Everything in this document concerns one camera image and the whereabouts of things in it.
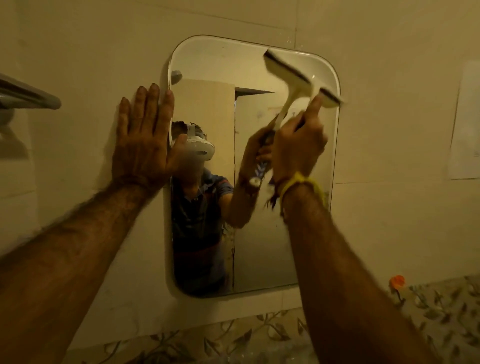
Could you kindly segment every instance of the white paper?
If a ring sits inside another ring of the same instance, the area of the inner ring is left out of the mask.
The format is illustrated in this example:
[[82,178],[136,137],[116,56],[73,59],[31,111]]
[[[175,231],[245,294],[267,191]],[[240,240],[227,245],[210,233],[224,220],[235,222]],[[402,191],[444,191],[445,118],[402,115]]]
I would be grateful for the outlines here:
[[480,61],[468,62],[463,70],[448,175],[480,178]]

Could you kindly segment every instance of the rectangular mirror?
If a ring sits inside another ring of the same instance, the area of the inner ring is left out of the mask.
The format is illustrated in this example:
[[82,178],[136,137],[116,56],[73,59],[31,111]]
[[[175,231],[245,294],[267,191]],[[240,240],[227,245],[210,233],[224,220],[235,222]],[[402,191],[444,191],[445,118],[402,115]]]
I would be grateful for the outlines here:
[[[287,84],[265,66],[267,49],[195,36],[178,45],[170,61],[168,83],[175,95],[171,141],[187,134],[202,145],[196,153],[203,154],[203,158],[186,159],[171,181],[174,275],[177,286],[190,296],[216,297],[297,283],[279,206],[273,211],[265,207],[272,196],[271,171],[246,225],[234,229],[223,218],[233,206],[231,197],[248,139],[287,100]],[[337,74],[325,59],[270,49],[340,95]],[[308,103],[308,97],[295,101],[284,122]],[[338,114],[338,109],[320,111],[329,142],[311,175],[323,188],[329,206]]]

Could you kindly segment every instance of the man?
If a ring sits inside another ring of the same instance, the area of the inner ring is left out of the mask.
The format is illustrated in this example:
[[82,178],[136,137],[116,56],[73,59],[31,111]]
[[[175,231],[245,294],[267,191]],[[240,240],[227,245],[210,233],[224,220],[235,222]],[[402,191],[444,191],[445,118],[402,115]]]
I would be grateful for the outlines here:
[[[167,155],[174,98],[167,92],[160,108],[158,98],[152,85],[138,89],[132,106],[121,101],[110,186],[0,260],[3,363],[62,361],[135,218],[177,170],[185,137]],[[296,172],[308,176],[323,150],[320,107],[318,96],[275,137],[272,164],[280,192],[282,181]],[[305,125],[295,132],[302,118]],[[251,140],[250,146],[259,147],[255,136]],[[248,147],[244,160],[255,160],[257,153]],[[282,206],[320,362],[437,363],[350,250],[312,188],[294,185]]]
[[[247,145],[235,189],[225,177],[207,170],[204,162],[193,154],[184,154],[173,173],[174,271],[183,292],[205,297],[225,291],[227,274],[220,245],[224,222],[242,228],[252,217],[258,191],[249,187],[249,178],[257,162],[271,159],[272,147],[259,147],[261,138],[272,126],[262,129]],[[200,126],[194,124],[194,127],[195,135],[206,140]],[[187,131],[183,121],[172,123],[174,141]]]

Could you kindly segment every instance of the white vr headset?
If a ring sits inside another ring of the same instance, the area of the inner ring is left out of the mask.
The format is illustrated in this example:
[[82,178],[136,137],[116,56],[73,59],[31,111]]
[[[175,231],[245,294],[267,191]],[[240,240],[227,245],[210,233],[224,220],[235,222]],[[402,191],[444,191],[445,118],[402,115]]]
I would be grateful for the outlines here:
[[[171,124],[169,138],[170,147],[173,147],[176,140],[172,140]],[[187,124],[187,128],[187,150],[199,160],[211,160],[213,155],[215,154],[215,146],[209,141],[207,141],[203,134],[202,136],[197,135],[194,124]]]

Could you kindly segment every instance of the bathroom wall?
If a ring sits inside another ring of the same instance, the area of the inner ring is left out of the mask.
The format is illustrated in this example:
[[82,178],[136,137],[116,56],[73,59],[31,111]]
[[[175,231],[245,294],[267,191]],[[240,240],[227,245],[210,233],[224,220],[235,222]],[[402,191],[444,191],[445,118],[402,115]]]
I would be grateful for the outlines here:
[[[472,42],[480,31],[475,0],[7,4],[19,20],[20,41],[12,47],[20,52],[21,78],[63,102],[58,111],[28,113],[36,185],[20,193],[37,189],[42,225],[107,183],[121,97],[140,84],[165,83],[176,45],[208,34],[311,52],[334,65],[349,103],[340,112],[332,213],[381,284],[395,274],[418,284],[478,271],[480,182],[446,178],[462,65],[480,58]],[[32,181],[23,162],[5,176]],[[9,196],[3,181],[0,194]],[[17,229],[2,239],[32,230],[22,224],[36,211],[34,196],[25,209],[1,200],[7,226]],[[162,193],[140,216],[73,348],[301,305],[295,288],[220,301],[181,297],[165,254],[164,201]]]
[[[0,73],[22,80],[18,14],[14,0],[1,5]],[[25,110],[0,110],[0,254],[38,229],[32,142]]]

